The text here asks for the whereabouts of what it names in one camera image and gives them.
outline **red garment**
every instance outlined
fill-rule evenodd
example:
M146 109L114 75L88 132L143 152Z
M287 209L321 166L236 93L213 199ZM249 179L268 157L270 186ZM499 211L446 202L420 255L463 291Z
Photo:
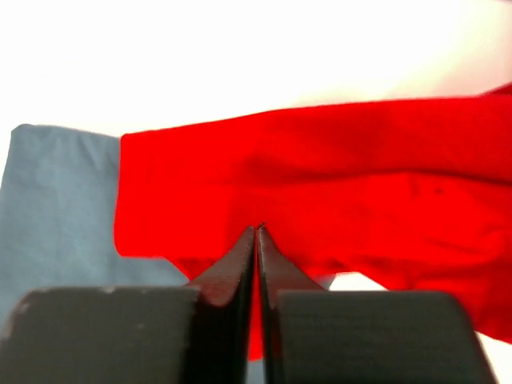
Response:
M477 330L512 342L512 97L276 110L122 137L121 255L163 256L193 278L263 221L311 276L450 292Z
M504 86L500 86L489 92L488 94L509 94L512 95L512 82L509 84L505 84Z

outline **white background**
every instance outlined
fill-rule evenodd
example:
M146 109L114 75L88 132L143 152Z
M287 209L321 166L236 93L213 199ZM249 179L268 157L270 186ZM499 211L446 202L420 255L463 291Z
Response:
M510 81L506 0L0 0L0 169L24 122L120 135ZM512 347L485 343L512 383Z

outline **gray cloth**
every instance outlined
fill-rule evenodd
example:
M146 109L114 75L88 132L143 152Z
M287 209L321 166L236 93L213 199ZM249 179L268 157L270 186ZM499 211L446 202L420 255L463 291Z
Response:
M0 329L29 290L44 286L176 285L167 260L114 248L119 140L56 126L13 130L0 189ZM262 384L262 362L248 384Z

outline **gray fabric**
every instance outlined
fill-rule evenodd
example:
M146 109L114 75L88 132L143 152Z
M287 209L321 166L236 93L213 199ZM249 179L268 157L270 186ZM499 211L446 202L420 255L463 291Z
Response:
M166 260L114 248L119 140L55 126L16 128L0 189L0 326L41 286L181 285Z

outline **red fabric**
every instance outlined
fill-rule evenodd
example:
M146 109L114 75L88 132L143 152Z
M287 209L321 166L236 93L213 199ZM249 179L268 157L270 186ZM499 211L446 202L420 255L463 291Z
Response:
M348 269L450 292L477 330L512 342L512 97L276 110L122 137L121 255L163 256L193 278L263 221L311 276Z
M489 92L489 94L509 94L509 95L512 95L512 82L492 90L491 92Z

